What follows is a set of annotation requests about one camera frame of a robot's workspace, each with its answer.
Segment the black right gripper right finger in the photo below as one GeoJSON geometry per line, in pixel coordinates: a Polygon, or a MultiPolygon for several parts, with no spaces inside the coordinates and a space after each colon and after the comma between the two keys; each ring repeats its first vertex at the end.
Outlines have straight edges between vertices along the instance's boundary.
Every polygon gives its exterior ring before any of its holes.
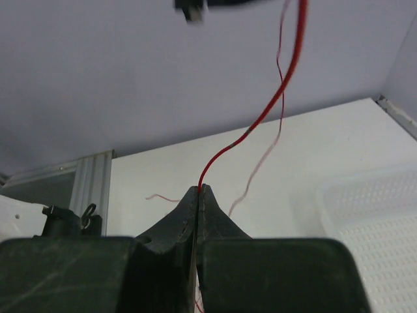
{"type": "Polygon", "coordinates": [[[324,237],[254,239],[198,197],[197,273],[205,312],[370,312],[349,249],[324,237]]]}

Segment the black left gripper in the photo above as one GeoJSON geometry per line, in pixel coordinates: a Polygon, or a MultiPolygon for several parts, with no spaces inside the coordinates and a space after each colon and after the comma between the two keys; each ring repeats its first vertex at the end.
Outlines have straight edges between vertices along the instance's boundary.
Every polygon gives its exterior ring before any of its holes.
{"type": "Polygon", "coordinates": [[[174,0],[174,9],[184,14],[187,23],[203,20],[204,8],[230,9],[263,3],[261,0],[174,0]]]}

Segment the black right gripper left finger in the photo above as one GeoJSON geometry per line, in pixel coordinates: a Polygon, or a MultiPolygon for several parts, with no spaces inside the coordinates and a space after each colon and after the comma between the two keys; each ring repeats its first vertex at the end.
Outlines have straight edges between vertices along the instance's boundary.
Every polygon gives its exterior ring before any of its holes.
{"type": "Polygon", "coordinates": [[[2,312],[193,312],[198,189],[137,237],[1,244],[2,312]]]}

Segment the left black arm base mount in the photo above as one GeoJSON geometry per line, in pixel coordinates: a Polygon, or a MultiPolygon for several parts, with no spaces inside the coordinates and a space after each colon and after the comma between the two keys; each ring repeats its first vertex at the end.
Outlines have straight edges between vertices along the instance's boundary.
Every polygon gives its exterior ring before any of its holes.
{"type": "Polygon", "coordinates": [[[89,204],[81,216],[54,205],[43,208],[47,219],[40,237],[101,237],[103,219],[95,213],[96,208],[95,203],[89,204]]]}

